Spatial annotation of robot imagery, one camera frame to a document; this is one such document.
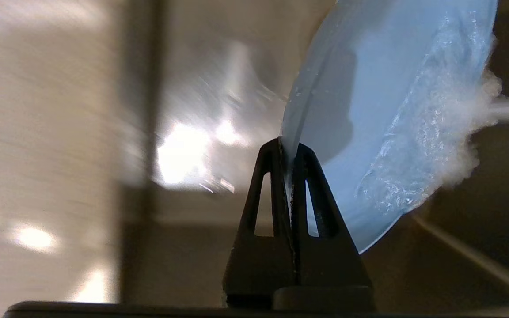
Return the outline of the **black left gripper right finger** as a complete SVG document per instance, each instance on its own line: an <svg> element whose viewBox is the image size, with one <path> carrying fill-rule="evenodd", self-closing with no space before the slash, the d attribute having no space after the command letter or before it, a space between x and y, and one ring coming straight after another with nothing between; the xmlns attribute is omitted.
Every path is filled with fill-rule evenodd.
<svg viewBox="0 0 509 318"><path fill-rule="evenodd" d="M315 153L299 144L292 171L293 310L373 310L373 286Z"/></svg>

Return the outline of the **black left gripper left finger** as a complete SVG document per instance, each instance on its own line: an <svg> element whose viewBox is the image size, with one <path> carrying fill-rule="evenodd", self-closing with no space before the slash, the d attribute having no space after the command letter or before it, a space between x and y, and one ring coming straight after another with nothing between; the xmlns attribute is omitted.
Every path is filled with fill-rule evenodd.
<svg viewBox="0 0 509 318"><path fill-rule="evenodd" d="M294 247L281 164L281 143L275 138L258 152L224 272L224 303L229 308L272 308L275 292L295 283ZM255 230L266 174L271 181L273 235L259 237Z"/></svg>

